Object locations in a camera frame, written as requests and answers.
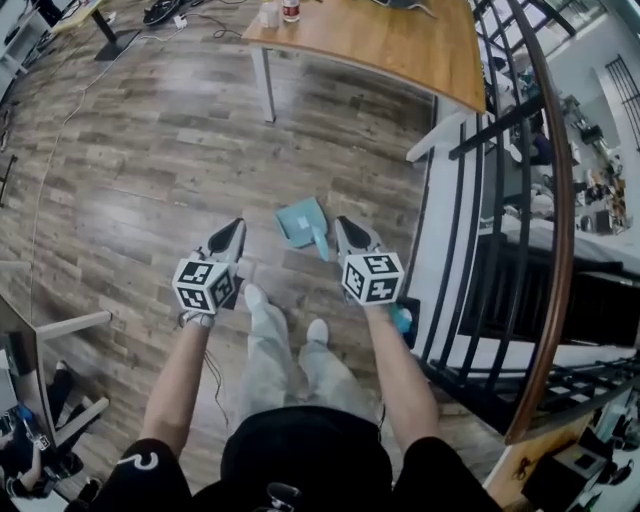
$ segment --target wooden floor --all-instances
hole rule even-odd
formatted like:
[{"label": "wooden floor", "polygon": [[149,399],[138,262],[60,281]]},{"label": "wooden floor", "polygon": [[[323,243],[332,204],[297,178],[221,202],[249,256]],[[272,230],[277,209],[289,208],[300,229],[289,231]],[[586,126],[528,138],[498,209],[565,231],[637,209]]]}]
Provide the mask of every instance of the wooden floor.
[{"label": "wooden floor", "polygon": [[[144,5],[114,0],[106,11],[118,12],[116,29],[133,28]],[[242,32],[258,5],[212,1],[196,10]],[[105,478],[136,439],[177,335],[170,287],[177,261],[235,217],[248,224],[241,272],[284,309],[294,346],[313,318],[326,318],[333,350],[373,399],[378,393],[363,317],[344,307],[336,264],[322,262],[312,248],[289,249],[273,212],[315,196],[330,221],[339,214],[365,219],[408,263],[426,176],[424,164],[412,167],[404,155],[429,129],[431,98],[344,65],[272,54],[278,118],[269,125],[248,48],[233,34],[214,39],[216,30],[194,17],[168,43],[136,45],[89,89],[62,132],[79,89],[105,69],[93,61],[104,38],[90,21],[61,36],[9,97],[20,103],[0,168],[12,153],[20,160],[0,210],[0,259],[31,259],[38,190],[60,135],[39,206],[34,323],[100,309],[114,315],[108,327],[57,340],[46,352],[49,368],[64,358],[83,385],[111,399],[78,444],[86,470],[60,486],[69,497],[84,475]],[[153,34],[173,32],[167,24]],[[0,287],[28,315],[29,277],[0,276]],[[219,316],[209,344],[224,374],[220,401],[231,416],[248,329],[239,300]],[[203,372],[181,460],[194,490],[217,479],[229,435],[215,390]],[[500,442],[458,406],[444,412],[447,439],[478,477],[486,475]]]}]

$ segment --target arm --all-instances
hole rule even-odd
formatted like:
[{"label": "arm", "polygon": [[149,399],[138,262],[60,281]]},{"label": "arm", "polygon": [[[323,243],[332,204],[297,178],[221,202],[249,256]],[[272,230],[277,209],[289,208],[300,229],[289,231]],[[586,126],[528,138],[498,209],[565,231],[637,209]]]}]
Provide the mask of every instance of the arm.
[{"label": "arm", "polygon": [[406,453],[418,439],[440,437],[438,405],[387,310],[367,306],[364,311],[391,427],[402,453]]},{"label": "arm", "polygon": [[187,443],[210,330],[187,322],[147,403],[139,439],[163,441],[176,457]]},{"label": "arm", "polygon": [[11,441],[13,441],[13,432],[9,432],[6,436],[0,437],[0,450],[4,450]]},{"label": "arm", "polygon": [[20,477],[20,483],[24,486],[24,488],[31,492],[35,487],[38,480],[40,480],[40,475],[42,474],[42,461],[41,461],[41,453],[40,448],[33,443],[33,455],[31,457],[31,469],[27,471],[24,475]]}]

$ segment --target bottle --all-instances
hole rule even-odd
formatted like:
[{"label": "bottle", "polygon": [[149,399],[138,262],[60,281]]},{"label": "bottle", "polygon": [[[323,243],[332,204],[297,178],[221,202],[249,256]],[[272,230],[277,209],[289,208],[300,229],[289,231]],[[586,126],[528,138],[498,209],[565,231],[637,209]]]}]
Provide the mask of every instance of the bottle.
[{"label": "bottle", "polygon": [[300,19],[300,0],[282,0],[284,21],[294,22]]},{"label": "bottle", "polygon": [[265,0],[260,7],[260,23],[264,28],[278,28],[280,15],[275,0]]}]

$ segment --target dustpan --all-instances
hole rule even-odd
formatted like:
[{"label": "dustpan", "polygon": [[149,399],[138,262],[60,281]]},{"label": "dustpan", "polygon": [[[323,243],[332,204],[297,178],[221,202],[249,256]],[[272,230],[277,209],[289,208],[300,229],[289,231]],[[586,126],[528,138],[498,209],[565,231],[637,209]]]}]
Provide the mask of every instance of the dustpan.
[{"label": "dustpan", "polygon": [[329,261],[327,219],[315,197],[304,199],[276,212],[276,222],[291,247],[305,247],[315,243],[320,257]]}]

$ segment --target railing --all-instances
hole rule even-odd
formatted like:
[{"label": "railing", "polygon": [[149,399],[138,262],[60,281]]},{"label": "railing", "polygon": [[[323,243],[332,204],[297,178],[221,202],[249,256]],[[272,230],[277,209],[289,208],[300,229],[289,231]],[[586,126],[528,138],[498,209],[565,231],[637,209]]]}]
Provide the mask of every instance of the railing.
[{"label": "railing", "polygon": [[[504,94],[496,86],[487,85],[491,114],[476,116],[475,134],[467,138],[467,124],[460,126],[459,144],[449,152],[451,160],[457,160],[458,189],[454,199],[453,222],[447,248],[442,281],[433,310],[433,317],[420,362],[425,374],[453,398],[460,401],[474,414],[505,435],[508,444],[536,435],[542,430],[557,427],[610,400],[616,394],[638,382],[640,359],[618,363],[596,363],[588,367],[554,366],[554,356],[560,342],[567,302],[571,287],[574,240],[574,197],[571,155],[564,119],[558,98],[546,65],[542,49],[529,24],[522,6],[517,0],[507,0],[512,10],[508,22],[518,25],[524,46],[535,74],[537,88],[524,97],[518,85],[518,72],[514,64],[514,51],[505,34],[505,21],[501,22],[493,0],[474,0],[474,16],[486,51],[486,83],[498,84],[494,61],[494,49],[500,46],[501,57],[507,62],[507,76],[513,83],[513,105],[503,108]],[[488,34],[485,11],[492,13],[498,24],[497,36]],[[520,368],[505,367],[505,358],[512,347],[514,326],[523,296],[524,277],[529,253],[529,224],[531,218],[531,162],[529,147],[533,134],[530,118],[543,119],[545,135],[552,147],[553,192],[553,245],[548,266],[548,286],[544,290],[546,300],[544,321],[537,342],[529,344],[531,351],[527,363]],[[515,278],[509,287],[508,312],[502,336],[497,344],[490,367],[474,365],[481,332],[485,326],[499,259],[504,213],[505,133],[519,130],[522,159],[519,165],[522,176],[520,208],[520,238],[517,245]],[[435,349],[436,332],[443,315],[443,304],[451,277],[453,254],[456,250],[458,226],[462,203],[462,186],[467,154],[474,151],[475,188],[472,206],[469,243],[462,266],[462,279],[455,299],[453,316],[443,343]],[[474,256],[478,238],[478,220],[482,194],[484,155],[495,151],[496,184],[493,203],[493,226],[484,255],[484,267],[473,275],[479,287],[479,299],[475,308],[475,327],[466,345],[457,343],[456,335],[461,315],[468,298],[467,283],[472,279]]]},{"label": "railing", "polygon": [[[573,1],[575,0],[568,0],[567,2],[563,3],[560,9],[568,6]],[[575,27],[573,27],[571,23],[569,23],[569,21],[567,21],[559,13],[559,11],[554,9],[553,6],[551,6],[546,0],[522,0],[518,3],[523,10],[526,9],[528,5],[532,5],[533,7],[537,8],[540,11],[540,13],[542,13],[543,15],[542,19],[538,23],[536,23],[536,25],[533,27],[534,32],[536,33],[539,32],[540,30],[542,30],[543,27],[547,26],[549,22],[554,21],[566,31],[569,37],[573,37],[576,35]],[[482,0],[477,4],[477,12],[475,12],[474,15],[477,14],[478,12],[485,12],[485,9],[487,9],[488,6],[489,6],[489,2]],[[502,20],[502,22],[498,22],[497,28],[493,30],[488,37],[491,44],[495,45],[496,48],[498,48],[499,50],[504,51],[504,48],[502,47],[502,45],[499,45],[496,41],[499,37],[501,37],[501,34],[504,34],[506,36],[507,31],[514,25],[514,23],[515,23],[515,16],[513,15],[513,12],[509,16],[507,16],[504,20]],[[506,37],[503,37],[502,41],[504,42],[504,44],[508,45],[508,43],[506,42],[506,39],[507,39]],[[523,37],[515,41],[514,44],[510,47],[510,49],[512,52],[515,52],[522,45],[524,45]]]},{"label": "railing", "polygon": [[640,92],[638,86],[620,55],[606,67],[631,123],[631,130],[636,139],[636,149],[640,151]]}]

